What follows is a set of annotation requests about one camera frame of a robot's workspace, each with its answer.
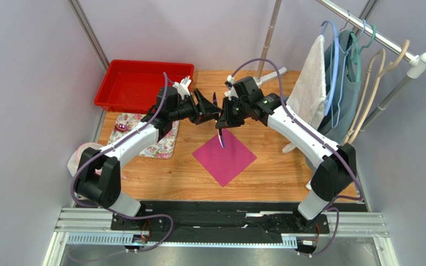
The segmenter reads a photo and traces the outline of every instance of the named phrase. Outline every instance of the floral mat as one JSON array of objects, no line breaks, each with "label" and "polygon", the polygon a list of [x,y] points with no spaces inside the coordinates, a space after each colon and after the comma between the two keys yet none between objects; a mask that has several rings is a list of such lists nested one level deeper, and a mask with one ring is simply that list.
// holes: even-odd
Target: floral mat
[{"label": "floral mat", "polygon": [[[143,117],[144,115],[142,114],[128,114],[124,112],[118,116],[118,118],[116,119],[116,124],[124,124],[128,126],[128,128],[133,129],[139,124],[139,122],[141,122],[141,119]],[[179,122],[175,121],[172,125],[172,130],[170,130],[169,133],[167,133],[167,135],[163,139],[161,139],[156,144],[153,144],[142,150],[142,152],[139,153],[139,156],[159,159],[170,158],[174,153],[174,145],[175,140],[177,139],[178,130]],[[115,142],[127,133],[129,133],[129,130],[121,132],[115,127],[113,127],[113,131],[111,132],[108,144]]]}]

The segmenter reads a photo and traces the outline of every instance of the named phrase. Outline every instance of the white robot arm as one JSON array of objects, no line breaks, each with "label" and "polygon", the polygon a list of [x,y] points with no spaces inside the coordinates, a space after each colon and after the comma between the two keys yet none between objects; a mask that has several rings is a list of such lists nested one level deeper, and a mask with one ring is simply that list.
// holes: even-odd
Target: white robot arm
[{"label": "white robot arm", "polygon": [[[74,191],[105,209],[129,217],[136,216],[142,206],[139,201],[121,191],[121,169],[143,149],[167,135],[174,121],[188,118],[198,125],[216,119],[221,112],[198,89],[193,94],[189,93],[187,87],[190,82],[190,77],[187,76],[180,83],[167,87],[164,103],[160,106],[164,95],[162,88],[156,104],[127,135],[100,150],[86,149],[80,158],[80,174],[75,180]],[[89,160],[92,162],[83,168]],[[95,170],[101,168],[101,174],[97,175]]]},{"label": "white robot arm", "polygon": [[354,148],[349,144],[340,146],[324,137],[298,117],[289,106],[286,107],[287,111],[284,110],[279,96],[274,93],[264,96],[250,76],[234,84],[228,79],[226,85],[232,89],[223,98],[217,129],[241,126],[248,117],[259,120],[294,143],[317,169],[311,180],[312,189],[294,211],[293,218],[297,229],[309,228],[323,209],[352,182],[346,166],[336,154],[355,173]]}]

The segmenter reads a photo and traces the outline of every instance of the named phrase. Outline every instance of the metal pole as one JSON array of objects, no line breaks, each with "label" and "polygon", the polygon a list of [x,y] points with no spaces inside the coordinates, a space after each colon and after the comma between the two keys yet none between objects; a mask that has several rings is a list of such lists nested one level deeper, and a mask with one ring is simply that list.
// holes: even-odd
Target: metal pole
[{"label": "metal pole", "polygon": [[67,2],[72,8],[72,11],[74,12],[76,18],[80,23],[80,26],[82,26],[83,31],[87,35],[88,41],[90,41],[93,50],[95,50],[95,54],[97,54],[98,60],[100,60],[100,64],[102,64],[102,67],[106,72],[108,66],[110,65],[110,62],[108,61],[107,56],[103,52],[102,46],[98,42],[97,37],[95,36],[95,33],[93,32],[93,29],[90,26],[90,23],[88,22],[87,15],[85,15],[82,5],[80,5],[80,2],[78,0],[67,0]]},{"label": "metal pole", "polygon": [[[371,17],[372,12],[374,12],[374,9],[376,8],[377,4],[380,2],[380,0],[368,0],[364,8],[362,9],[361,13],[359,14],[360,19],[369,20]],[[361,32],[361,29],[354,26],[353,29],[354,33],[358,35]]]},{"label": "metal pole", "polygon": [[372,110],[372,113],[366,117],[364,123],[362,124],[360,132],[366,130],[367,126],[372,123],[383,111],[387,109],[390,103],[403,91],[405,86],[413,80],[409,76],[405,77],[395,86],[395,88],[387,95],[387,97],[379,104],[377,107]]},{"label": "metal pole", "polygon": [[[275,5],[273,7],[271,23],[269,25],[269,29],[267,30],[266,41],[264,42],[264,48],[262,49],[261,58],[267,57],[267,52],[269,51],[269,47],[271,44],[273,29],[275,28],[275,22],[277,21],[278,10],[280,9],[280,4],[282,0],[276,0]],[[264,68],[264,61],[259,61],[259,67],[257,68],[256,80],[261,79],[262,69]]]},{"label": "metal pole", "polygon": [[[348,19],[348,12],[341,7],[337,6],[331,1],[328,0],[316,0],[318,3],[322,4],[323,6],[327,7],[329,10],[334,12],[336,15],[340,16],[343,19]],[[362,23],[362,20],[357,18],[356,16],[350,14],[349,15],[349,23],[362,29],[364,24]],[[372,27],[370,25],[366,25],[365,31],[367,35],[372,36]],[[395,54],[400,54],[402,51],[402,47],[400,44],[395,43],[394,41],[390,40],[389,38],[383,36],[380,32],[376,33],[376,41],[381,43],[383,46],[391,50]],[[416,62],[416,59],[418,56],[415,56],[414,54],[410,52],[406,52],[405,56],[403,57],[406,61],[414,63]]]}]

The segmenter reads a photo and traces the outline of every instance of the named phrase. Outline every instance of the white cloth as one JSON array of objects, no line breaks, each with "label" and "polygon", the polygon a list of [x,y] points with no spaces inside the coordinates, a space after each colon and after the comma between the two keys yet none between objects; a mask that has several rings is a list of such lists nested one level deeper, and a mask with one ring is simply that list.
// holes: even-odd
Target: white cloth
[{"label": "white cloth", "polygon": [[[318,129],[324,117],[325,98],[324,36],[320,35],[308,53],[287,105],[312,128]],[[290,143],[282,149],[282,152],[287,153],[295,148],[296,146]]]}]

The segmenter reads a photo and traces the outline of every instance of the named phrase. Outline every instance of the clothes hanger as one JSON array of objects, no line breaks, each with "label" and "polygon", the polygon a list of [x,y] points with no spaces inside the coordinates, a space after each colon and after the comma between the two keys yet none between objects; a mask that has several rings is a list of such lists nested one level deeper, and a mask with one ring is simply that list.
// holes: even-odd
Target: clothes hanger
[{"label": "clothes hanger", "polygon": [[[349,13],[349,11],[348,11],[348,19],[346,20],[346,24],[347,24],[347,21],[349,20],[349,16],[350,16],[351,14]],[[340,91],[339,91],[339,100],[338,100],[338,111],[337,111],[337,114],[336,114],[336,116],[337,116],[337,118],[336,118],[336,122],[334,121],[334,112],[333,112],[333,106],[331,106],[331,128],[332,129],[335,129],[335,128],[337,128],[338,127],[338,125],[339,125],[339,117],[341,116],[341,101],[342,101],[342,99],[343,99],[343,86],[344,86],[344,76],[346,75],[346,59],[348,58],[348,56],[349,56],[349,53],[352,51],[352,48],[356,45],[356,44],[359,44],[359,39],[362,37],[362,35],[363,35],[363,33],[364,33],[364,30],[365,30],[365,28],[366,28],[366,25],[367,25],[367,22],[366,22],[366,20],[365,19],[363,19],[362,20],[362,22],[363,22],[363,27],[362,27],[362,31],[361,31],[361,33],[359,34],[359,37],[357,37],[356,38],[356,41],[355,42],[353,42],[347,49],[346,49],[346,51],[344,51],[344,49],[341,47],[341,44],[340,44],[340,49],[341,49],[341,51],[344,53],[344,64],[343,64],[343,71],[342,71],[342,75],[341,75],[341,87],[340,87]]]},{"label": "clothes hanger", "polygon": [[325,104],[325,108],[324,108],[324,115],[328,115],[329,110],[333,104],[333,96],[334,96],[334,90],[336,89],[336,81],[338,78],[338,63],[339,63],[339,39],[338,39],[338,29],[336,28],[336,25],[333,21],[323,21],[323,23],[321,23],[321,35],[323,35],[323,33],[326,31],[326,28],[328,26],[328,24],[331,24],[331,27],[333,28],[333,42],[331,43],[331,48],[334,50],[334,62],[332,62],[333,57],[331,57],[330,59],[330,65],[333,66],[333,71],[330,74],[331,76],[331,85],[330,85],[330,90],[328,95],[326,95],[326,98],[324,99],[324,104]]},{"label": "clothes hanger", "polygon": [[[362,50],[364,50],[364,48],[369,48],[372,45],[372,43],[374,42],[374,39],[376,38],[377,27],[376,27],[376,25],[371,25],[371,27],[372,27],[372,36],[371,36],[369,43],[367,43],[366,45],[363,45],[360,49],[355,48],[354,53],[352,53],[351,57],[350,57],[351,62],[354,65],[357,66],[357,68],[356,68],[356,82],[361,82],[361,72],[362,72],[361,52],[362,52]],[[351,38],[353,39],[353,41],[357,42],[357,38],[356,38],[356,35],[354,34],[354,32],[351,32],[350,35],[351,35]]]},{"label": "clothes hanger", "polygon": [[[352,142],[356,139],[357,134],[359,133],[359,131],[362,127],[362,124],[364,123],[364,120],[366,119],[367,114],[369,113],[369,110],[371,109],[372,102],[374,102],[374,97],[376,95],[377,88],[379,87],[379,83],[381,82],[381,78],[386,73],[394,70],[397,67],[397,65],[400,64],[400,61],[402,61],[402,59],[403,59],[405,53],[407,52],[409,46],[410,46],[410,41],[405,40],[402,44],[402,51],[398,55],[397,60],[395,62],[390,62],[385,68],[384,68],[384,63],[385,63],[385,60],[386,60],[386,52],[383,48],[381,48],[379,51],[377,51],[377,53],[371,59],[371,62],[369,63],[369,67],[367,69],[366,83],[365,83],[364,89],[362,91],[362,96],[361,96],[361,100],[359,102],[359,107],[356,111],[356,116],[354,117],[354,120],[351,124],[351,127],[349,128],[349,130],[346,134],[346,137],[344,138],[344,143],[352,144]],[[361,115],[361,118],[359,120],[359,123],[357,124],[357,127],[355,129],[353,129],[354,125],[356,124],[357,117],[358,117],[359,113],[361,112],[362,104],[364,102],[364,97],[366,95],[366,90],[367,90],[367,86],[369,84],[369,78],[370,78],[370,75],[371,75],[372,65],[373,65],[375,59],[377,58],[377,56],[379,56],[379,55],[381,55],[381,65],[379,67],[379,73],[377,74],[376,80],[374,82],[374,87],[372,88],[371,95],[369,96],[369,101],[367,102],[366,108]]]},{"label": "clothes hanger", "polygon": [[349,18],[351,17],[351,13],[350,13],[350,11],[348,10],[348,18],[346,19],[346,23],[344,24],[344,26],[341,28],[341,29],[339,29],[339,31],[343,31],[344,30],[344,28],[348,25],[348,22],[349,22]]}]

